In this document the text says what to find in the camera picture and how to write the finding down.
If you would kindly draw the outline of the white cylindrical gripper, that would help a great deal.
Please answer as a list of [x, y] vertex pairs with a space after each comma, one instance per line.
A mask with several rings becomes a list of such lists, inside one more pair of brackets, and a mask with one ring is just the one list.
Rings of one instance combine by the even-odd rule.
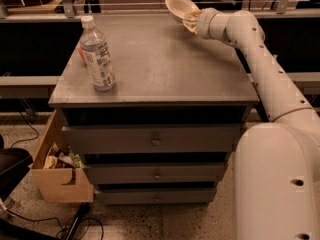
[[203, 39], [226, 40], [226, 27], [230, 15], [214, 8], [192, 10], [185, 14], [183, 25]]

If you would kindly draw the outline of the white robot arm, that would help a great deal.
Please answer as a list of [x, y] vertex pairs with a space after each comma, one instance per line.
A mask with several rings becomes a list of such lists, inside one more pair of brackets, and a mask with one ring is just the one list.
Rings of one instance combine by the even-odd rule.
[[192, 10], [182, 22], [243, 54], [268, 118], [237, 144], [236, 239], [320, 240], [313, 189], [319, 180], [318, 114], [266, 48], [252, 13]]

